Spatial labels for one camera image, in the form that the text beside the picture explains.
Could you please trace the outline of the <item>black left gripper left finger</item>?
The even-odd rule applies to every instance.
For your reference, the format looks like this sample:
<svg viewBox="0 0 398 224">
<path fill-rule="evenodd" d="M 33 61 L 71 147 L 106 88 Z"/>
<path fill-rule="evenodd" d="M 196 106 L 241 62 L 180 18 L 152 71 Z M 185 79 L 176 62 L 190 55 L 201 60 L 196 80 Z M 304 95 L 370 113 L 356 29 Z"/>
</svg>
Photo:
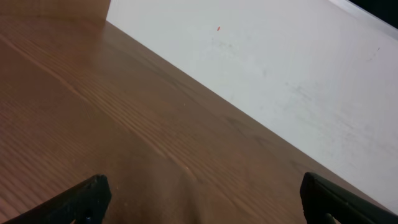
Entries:
<svg viewBox="0 0 398 224">
<path fill-rule="evenodd" d="M 101 224 L 110 200 L 108 179 L 97 174 L 4 224 Z"/>
</svg>

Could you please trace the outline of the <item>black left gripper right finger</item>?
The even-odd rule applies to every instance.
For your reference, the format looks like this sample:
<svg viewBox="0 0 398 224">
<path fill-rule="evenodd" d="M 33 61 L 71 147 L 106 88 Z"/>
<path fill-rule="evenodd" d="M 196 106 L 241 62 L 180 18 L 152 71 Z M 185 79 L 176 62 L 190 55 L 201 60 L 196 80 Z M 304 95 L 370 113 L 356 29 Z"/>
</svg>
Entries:
<svg viewBox="0 0 398 224">
<path fill-rule="evenodd" d="M 308 224 L 397 224 L 397 215 L 313 172 L 305 173 L 300 198 Z"/>
</svg>

